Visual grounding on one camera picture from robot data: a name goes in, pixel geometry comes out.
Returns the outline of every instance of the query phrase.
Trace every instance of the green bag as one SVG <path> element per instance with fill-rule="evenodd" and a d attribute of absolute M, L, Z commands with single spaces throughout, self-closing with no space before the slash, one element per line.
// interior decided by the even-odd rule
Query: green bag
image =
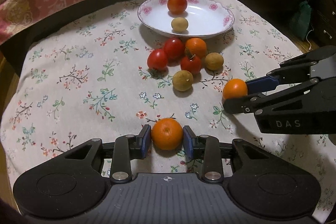
<path fill-rule="evenodd" d="M 305 40 L 309 29 L 311 15 L 311 7 L 307 1 L 300 3 L 299 10 L 293 15 L 289 21 L 289 29 L 292 33 L 299 37 L 302 41 Z"/>

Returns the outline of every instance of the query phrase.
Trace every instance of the white plate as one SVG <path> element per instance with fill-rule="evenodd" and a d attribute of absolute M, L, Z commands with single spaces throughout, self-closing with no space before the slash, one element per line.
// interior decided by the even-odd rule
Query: white plate
<path fill-rule="evenodd" d="M 214 0 L 187 0 L 188 7 L 181 15 L 172 15 L 167 8 L 168 0 L 146 0 L 138 9 L 141 22 L 165 37 L 210 38 L 225 33 L 235 21 L 233 13 Z M 185 17 L 189 26 L 185 32 L 174 32 L 171 21 Z"/>

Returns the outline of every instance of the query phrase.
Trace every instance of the plate rim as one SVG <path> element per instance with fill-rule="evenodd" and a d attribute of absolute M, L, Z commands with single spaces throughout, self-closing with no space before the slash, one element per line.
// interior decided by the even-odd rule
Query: plate rim
<path fill-rule="evenodd" d="M 166 33 L 166 34 L 169 34 L 169 35 L 175 35 L 175 36 L 178 36 L 178 37 L 192 37 L 192 35 L 189 35 L 189 34 L 176 34 L 176 33 L 172 33 L 172 32 L 166 32 L 166 31 L 162 31 L 162 30 L 159 30 L 157 28 L 154 28 L 154 27 L 150 27 L 149 25 L 147 25 L 145 22 L 143 22 L 143 20 L 140 18 L 140 13 L 141 13 L 141 8 L 142 6 L 149 2 L 150 0 L 146 0 L 144 1 L 138 8 L 138 11 L 137 11 L 137 15 L 138 15 L 138 18 L 139 20 L 141 21 L 141 23 L 143 25 L 145 25 L 147 28 L 151 29 L 151 30 L 155 30 L 155 31 L 158 31 L 158 32 L 161 32 L 161 33 Z M 235 23 L 235 15 L 233 14 L 233 12 L 227 8 L 227 7 L 224 7 L 224 5 L 218 1 L 215 1 L 215 0 L 210 0 L 210 1 L 213 1 L 214 3 L 216 4 L 220 4 L 222 8 L 226 9 L 229 13 L 230 16 L 232 16 L 233 20 L 232 20 L 232 24 L 229 25 L 229 27 L 223 31 L 220 31 L 220 32 L 216 32 L 216 33 L 210 33 L 210 34 L 204 34 L 204 35 L 198 35 L 197 37 L 209 37 L 209 36 L 215 36 L 215 35 L 219 35 L 219 34 L 222 34 L 222 33 L 225 33 L 225 32 L 228 32 L 230 31 L 232 28 L 233 28 L 233 24 Z"/>

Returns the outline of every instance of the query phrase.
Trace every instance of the red tomato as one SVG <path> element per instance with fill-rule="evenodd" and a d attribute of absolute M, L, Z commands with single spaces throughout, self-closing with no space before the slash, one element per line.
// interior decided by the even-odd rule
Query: red tomato
<path fill-rule="evenodd" d="M 152 51 L 147 59 L 147 66 L 149 69 L 165 70 L 167 67 L 167 63 L 167 55 L 161 48 Z"/>
<path fill-rule="evenodd" d="M 187 9 L 187 6 L 187 0 L 168 0 L 167 2 L 168 10 L 174 15 L 182 14 Z"/>
<path fill-rule="evenodd" d="M 176 37 L 169 38 L 166 40 L 163 50 L 169 60 L 177 60 L 184 54 L 184 44 Z"/>
<path fill-rule="evenodd" d="M 201 68 L 202 61 L 197 55 L 193 56 L 191 59 L 185 56 L 181 60 L 181 70 L 187 70 L 193 75 L 198 74 L 201 71 Z"/>

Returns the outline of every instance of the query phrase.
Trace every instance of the mandarin orange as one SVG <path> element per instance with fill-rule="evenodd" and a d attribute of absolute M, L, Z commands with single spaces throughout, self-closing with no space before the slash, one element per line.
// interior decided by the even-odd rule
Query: mandarin orange
<path fill-rule="evenodd" d="M 153 143 L 162 150 L 173 150 L 183 140 L 181 125 L 173 118 L 164 118 L 155 123 L 152 128 Z"/>
<path fill-rule="evenodd" d="M 241 79 L 231 79 L 223 88 L 223 98 L 240 98 L 248 93 L 246 83 Z"/>
<path fill-rule="evenodd" d="M 207 55 L 207 44 L 200 38 L 190 38 L 185 43 L 185 50 L 189 51 L 191 55 L 196 54 L 202 59 Z"/>

